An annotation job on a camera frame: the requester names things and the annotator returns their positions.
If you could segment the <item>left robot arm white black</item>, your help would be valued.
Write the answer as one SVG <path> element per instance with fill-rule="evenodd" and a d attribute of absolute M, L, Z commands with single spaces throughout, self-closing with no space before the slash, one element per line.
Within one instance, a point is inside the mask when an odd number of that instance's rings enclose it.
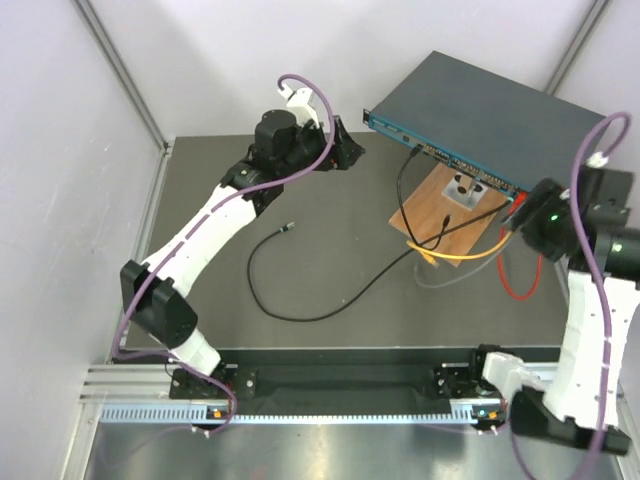
<path fill-rule="evenodd" d="M 198 330 L 187 297 L 202 271 L 241 229 L 283 192 L 283 179 L 305 170 L 352 167 L 364 148 L 341 119 L 328 142 L 315 121 L 298 124 L 285 110 L 271 110 L 255 128 L 245 156 L 231 166 L 194 217 L 162 248 L 142 262 L 128 261 L 120 282 L 127 320 L 136 324 L 181 363 L 194 369 L 192 384 L 205 396 L 226 387 L 220 354 Z"/>

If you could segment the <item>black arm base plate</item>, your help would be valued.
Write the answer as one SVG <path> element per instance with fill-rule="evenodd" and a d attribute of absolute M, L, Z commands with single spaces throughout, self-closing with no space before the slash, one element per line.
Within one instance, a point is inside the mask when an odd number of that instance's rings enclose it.
<path fill-rule="evenodd" d="M 381 390 L 409 388 L 422 397 L 488 396 L 481 378 L 496 345 L 468 347 L 224 349 L 209 377 L 240 399 L 261 398 L 279 388 Z"/>

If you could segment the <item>wooden base board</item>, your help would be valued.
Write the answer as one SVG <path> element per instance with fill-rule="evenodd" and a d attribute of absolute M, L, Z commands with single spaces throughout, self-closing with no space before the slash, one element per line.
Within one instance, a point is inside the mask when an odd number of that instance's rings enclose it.
<path fill-rule="evenodd" d="M 443 229 L 456 227 L 473 218 L 484 215 L 483 219 L 450 233 L 439 241 L 436 250 L 445 254 L 466 255 L 487 229 L 494 215 L 490 212 L 510 199 L 489 188 L 477 207 L 469 211 L 442 195 L 444 187 L 459 173 L 438 164 L 425 179 L 412 189 L 406 197 L 402 211 L 396 211 L 389 219 L 389 225 L 407 235 L 413 233 L 426 247 L 434 245 L 435 235 Z"/>

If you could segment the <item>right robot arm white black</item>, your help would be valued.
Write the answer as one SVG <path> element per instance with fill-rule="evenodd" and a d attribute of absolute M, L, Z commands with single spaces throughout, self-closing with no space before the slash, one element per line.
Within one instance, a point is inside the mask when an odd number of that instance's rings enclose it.
<path fill-rule="evenodd" d="M 544 384 L 514 353 L 482 345 L 466 380 L 476 394 L 495 390 L 509 407 L 515 434 L 576 449 L 601 441 L 600 450 L 625 455 L 631 440 L 618 427 L 616 394 L 629 326 L 639 305 L 639 232 L 626 225 L 633 176 L 583 166 L 577 176 L 577 219 L 569 194 L 540 181 L 505 218 L 509 232 L 556 262 L 568 261 L 568 317 L 557 370 Z"/>

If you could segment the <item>aluminium frame rail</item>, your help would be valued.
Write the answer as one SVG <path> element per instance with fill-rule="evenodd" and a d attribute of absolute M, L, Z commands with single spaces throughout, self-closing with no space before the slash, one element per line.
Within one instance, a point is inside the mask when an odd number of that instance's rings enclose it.
<path fill-rule="evenodd" d="M 80 400 L 85 403 L 152 403 L 168 399 L 170 387 L 170 375 L 162 365 L 93 365 L 81 388 Z"/>

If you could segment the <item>metal mounting bracket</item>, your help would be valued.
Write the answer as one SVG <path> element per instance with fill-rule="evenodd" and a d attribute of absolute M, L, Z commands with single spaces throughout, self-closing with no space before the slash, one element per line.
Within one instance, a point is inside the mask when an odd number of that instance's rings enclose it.
<path fill-rule="evenodd" d="M 466 174 L 455 173 L 442 195 L 465 209 L 474 210 L 489 188 Z"/>

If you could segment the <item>dark grey network switch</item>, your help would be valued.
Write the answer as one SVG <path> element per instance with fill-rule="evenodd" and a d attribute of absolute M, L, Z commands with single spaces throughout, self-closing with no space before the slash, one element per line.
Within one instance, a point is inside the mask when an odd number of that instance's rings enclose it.
<path fill-rule="evenodd" d="M 505 194 L 567 185 L 603 115 L 444 53 L 431 52 L 373 109 L 371 129 Z"/>

